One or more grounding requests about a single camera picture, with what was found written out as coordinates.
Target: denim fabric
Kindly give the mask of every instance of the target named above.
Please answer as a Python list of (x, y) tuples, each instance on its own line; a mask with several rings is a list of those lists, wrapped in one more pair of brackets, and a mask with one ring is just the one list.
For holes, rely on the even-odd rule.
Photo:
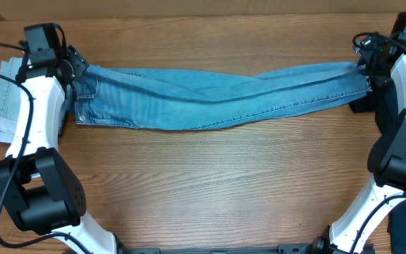
[(355, 63), (319, 63), (256, 76), (90, 66), (74, 80), (75, 113), (87, 125), (201, 130), (298, 116), (366, 95)]
[[(2, 61), (0, 74), (15, 80), (18, 69), (21, 66), (21, 58), (13, 57), (9, 62)], [(63, 118), (66, 116), (70, 108), (73, 98), (71, 85), (67, 87), (66, 99), (61, 107), (59, 119), (62, 124)], [(18, 113), (20, 111), (20, 89), (5, 80), (0, 79), (0, 142), (12, 143), (15, 130), (17, 128)]]

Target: black joint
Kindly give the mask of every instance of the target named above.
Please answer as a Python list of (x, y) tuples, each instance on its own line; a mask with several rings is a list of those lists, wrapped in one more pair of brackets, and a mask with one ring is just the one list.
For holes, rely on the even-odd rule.
[(70, 239), (71, 236), (71, 232), (68, 232), (67, 236), (64, 236), (63, 238), (65, 239), (65, 241), (68, 241), (68, 239)]
[[(14, 158), (0, 161), (0, 194), (10, 180)], [(21, 231), (38, 235), (64, 226), (77, 226), (85, 214), (85, 193), (79, 179), (54, 147), (38, 149), (31, 155), (20, 155), (19, 179), (11, 181), (11, 192), (4, 207)], [(43, 186), (25, 190), (32, 173), (39, 173)]]
[(23, 40), (20, 40), (19, 42), (18, 42), (18, 44), (21, 46), (21, 47), (26, 47), (27, 46), (27, 42), (25, 42), (25, 41), (23, 41)]
[(406, 192), (406, 109), (372, 147), (367, 165), (377, 186), (388, 185)]

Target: light blue denim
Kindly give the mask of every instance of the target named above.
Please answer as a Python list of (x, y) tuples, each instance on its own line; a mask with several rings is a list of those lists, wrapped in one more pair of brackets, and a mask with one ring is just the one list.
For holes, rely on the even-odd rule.
[(77, 122), (202, 130), (298, 116), (366, 95), (356, 63), (318, 63), (256, 76), (90, 66), (73, 82)]

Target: jeans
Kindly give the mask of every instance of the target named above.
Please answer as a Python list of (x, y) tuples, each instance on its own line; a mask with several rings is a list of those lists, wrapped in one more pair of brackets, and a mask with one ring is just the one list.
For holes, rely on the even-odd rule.
[(79, 124), (203, 130), (297, 116), (366, 95), (355, 63), (319, 63), (256, 76), (90, 66), (73, 82)]

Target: jeans seam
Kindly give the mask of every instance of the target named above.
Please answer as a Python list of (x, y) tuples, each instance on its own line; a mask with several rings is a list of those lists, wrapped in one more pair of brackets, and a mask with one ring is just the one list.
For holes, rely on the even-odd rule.
[(140, 78), (146, 78), (147, 76), (145, 74), (141, 74), (141, 73), (128, 73), (125, 71), (119, 71), (120, 73), (124, 73), (124, 74), (128, 74), (128, 75), (133, 75), (136, 77), (140, 77)]
[(90, 123), (91, 118), (90, 118), (90, 113), (89, 113), (89, 102), (90, 101), (88, 100), (87, 103), (85, 104), (85, 115), (87, 115), (89, 123)]
[[(91, 123), (92, 125), (99, 125), (99, 126), (120, 126), (120, 127), (128, 127), (128, 128), (141, 128), (141, 126), (137, 125), (136, 123), (134, 123), (134, 121), (132, 121), (133, 124), (129, 125), (129, 124), (107, 124), (107, 123), (97, 123), (94, 119), (98, 119), (95, 117), (91, 117), (90, 114), (87, 114), (89, 116), (89, 123)], [(98, 119), (98, 120), (109, 120), (109, 121), (113, 121), (113, 119)]]
[(97, 87), (95, 88), (95, 97), (98, 97), (99, 94), (99, 89), (102, 86), (102, 77), (101, 76), (97, 76)]
[(232, 123), (232, 122), (240, 121), (240, 120), (243, 120), (243, 119), (249, 119), (249, 118), (256, 117), (256, 116), (262, 116), (262, 115), (265, 115), (265, 114), (269, 114), (271, 112), (280, 111), (282, 109), (290, 109), (290, 108), (293, 108), (293, 107), (300, 107), (300, 106), (303, 106), (303, 105), (308, 105), (308, 104), (312, 104), (312, 103), (316, 103), (316, 102), (322, 102), (322, 101), (328, 100), (328, 99), (339, 99), (339, 98), (342, 98), (342, 97), (347, 97), (347, 96), (354, 95), (354, 94), (364, 92), (364, 91), (367, 91), (367, 89), (357, 90), (355, 92), (350, 92), (350, 93), (348, 92), (345, 95), (335, 95), (333, 97), (325, 97), (324, 99), (318, 99), (318, 100), (314, 100), (312, 102), (303, 103), (303, 104), (299, 103), (297, 105), (292, 105), (292, 106), (289, 106), (289, 107), (286, 106), (286, 105), (289, 105), (289, 104), (286, 104), (286, 105), (281, 106), (279, 108), (275, 107), (274, 110), (265, 109), (265, 110), (260, 111), (260, 113), (258, 113), (258, 114), (250, 114), (249, 116), (240, 116), (239, 118), (232, 119), (232, 120), (220, 121), (220, 122), (216, 122), (216, 123), (209, 124), (209, 125), (206, 125), (206, 126), (205, 125), (198, 126), (198, 127), (191, 128), (191, 130), (203, 130), (203, 129), (211, 128), (211, 127), (214, 127), (214, 126), (219, 126), (221, 124)]
[(112, 126), (112, 127), (121, 127), (121, 128), (141, 128), (140, 126), (127, 126), (125, 124), (107, 124), (107, 123), (95, 123), (92, 121), (91, 123), (77, 123), (83, 125), (95, 125), (95, 126)]
[[(13, 67), (13, 62), (11, 61), (11, 67), (9, 68), (9, 71), (8, 71), (8, 76), (10, 78), (12, 78), (12, 67)], [(6, 109), (6, 106), (7, 106), (8, 94), (11, 91), (11, 84), (8, 81), (5, 81), (5, 80), (3, 82), (7, 82), (7, 88), (6, 88), (6, 92), (4, 93), (3, 105), (1, 107), (0, 115), (4, 114), (4, 110)]]
[(94, 95), (76, 95), (76, 100), (78, 99), (94, 99)]

